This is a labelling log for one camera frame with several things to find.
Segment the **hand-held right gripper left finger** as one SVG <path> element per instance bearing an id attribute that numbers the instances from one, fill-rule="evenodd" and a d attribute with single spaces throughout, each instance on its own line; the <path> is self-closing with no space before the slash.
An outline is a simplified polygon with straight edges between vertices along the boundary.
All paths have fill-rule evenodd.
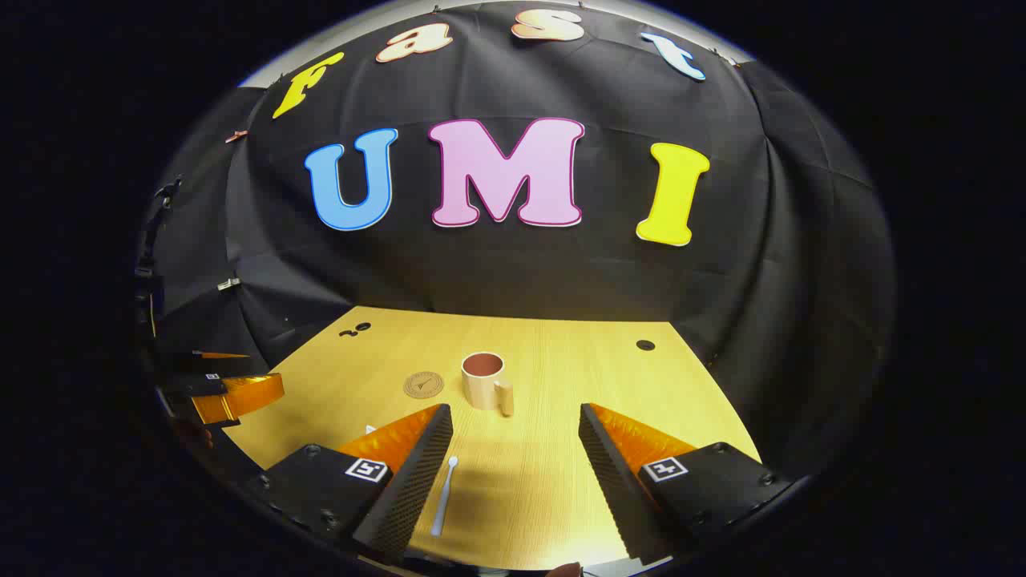
<path id="1" fill-rule="evenodd" d="M 451 438 L 450 406 L 432 405 L 337 449 L 308 443 L 250 478 L 248 492 L 327 547 L 399 562 Z"/>

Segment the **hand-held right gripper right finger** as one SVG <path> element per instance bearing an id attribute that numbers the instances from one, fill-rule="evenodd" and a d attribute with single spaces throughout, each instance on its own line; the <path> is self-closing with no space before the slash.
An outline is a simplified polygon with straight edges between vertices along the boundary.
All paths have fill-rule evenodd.
<path id="1" fill-rule="evenodd" d="M 579 436 L 628 555 L 689 561 L 754 528 L 794 482 L 729 443 L 690 445 L 597 403 Z"/>

